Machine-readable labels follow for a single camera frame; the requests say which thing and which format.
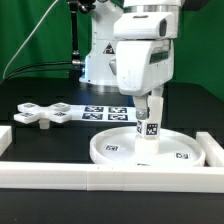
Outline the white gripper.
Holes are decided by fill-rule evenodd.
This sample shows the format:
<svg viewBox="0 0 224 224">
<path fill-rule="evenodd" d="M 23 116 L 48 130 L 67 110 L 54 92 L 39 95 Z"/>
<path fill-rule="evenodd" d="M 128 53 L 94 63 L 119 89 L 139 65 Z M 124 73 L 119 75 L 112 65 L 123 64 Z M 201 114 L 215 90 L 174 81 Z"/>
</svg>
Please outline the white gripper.
<svg viewBox="0 0 224 224">
<path fill-rule="evenodd" d="M 132 95 L 136 118 L 149 117 L 148 96 L 162 97 L 174 69 L 174 14 L 124 13 L 114 24 L 117 82 L 120 92 Z"/>
</svg>

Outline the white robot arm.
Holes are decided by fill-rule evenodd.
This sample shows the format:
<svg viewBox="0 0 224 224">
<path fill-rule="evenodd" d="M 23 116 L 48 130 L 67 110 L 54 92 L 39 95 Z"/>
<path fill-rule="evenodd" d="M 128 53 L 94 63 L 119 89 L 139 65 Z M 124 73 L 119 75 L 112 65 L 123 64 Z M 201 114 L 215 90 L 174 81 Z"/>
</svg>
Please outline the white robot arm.
<svg viewBox="0 0 224 224">
<path fill-rule="evenodd" d="M 133 98 L 136 118 L 149 118 L 149 95 L 161 95 L 174 71 L 180 12 L 198 11 L 211 0 L 96 0 L 91 50 L 80 81 L 116 88 Z"/>
</svg>

